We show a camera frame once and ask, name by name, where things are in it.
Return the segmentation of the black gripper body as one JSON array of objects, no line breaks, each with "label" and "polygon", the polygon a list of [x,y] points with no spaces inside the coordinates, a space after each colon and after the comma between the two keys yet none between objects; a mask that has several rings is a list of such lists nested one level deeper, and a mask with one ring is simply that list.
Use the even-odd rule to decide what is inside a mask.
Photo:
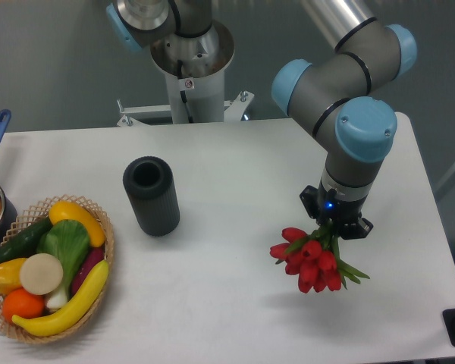
[{"label": "black gripper body", "polygon": [[320,184],[317,188],[307,186],[300,200],[311,219],[319,226],[330,223],[333,234],[344,240],[366,238],[373,229],[373,224],[361,213],[366,198],[343,201],[335,189],[326,190]]}]

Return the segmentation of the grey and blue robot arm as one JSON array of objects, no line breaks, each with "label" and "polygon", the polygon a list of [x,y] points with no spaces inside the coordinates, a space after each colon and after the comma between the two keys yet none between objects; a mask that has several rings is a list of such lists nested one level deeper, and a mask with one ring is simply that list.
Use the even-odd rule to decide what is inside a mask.
[{"label": "grey and blue robot arm", "polygon": [[[416,41],[402,26],[382,25],[362,1],[304,7],[334,57],[318,66],[290,61],[271,97],[327,153],[319,185],[300,195],[309,217],[331,222],[345,240],[362,239],[372,229],[362,206],[397,130],[393,109],[370,94],[415,64]],[[174,123],[226,120],[224,72],[234,40],[213,18],[210,1],[113,1],[106,14],[126,47],[150,50],[165,75]]]}]

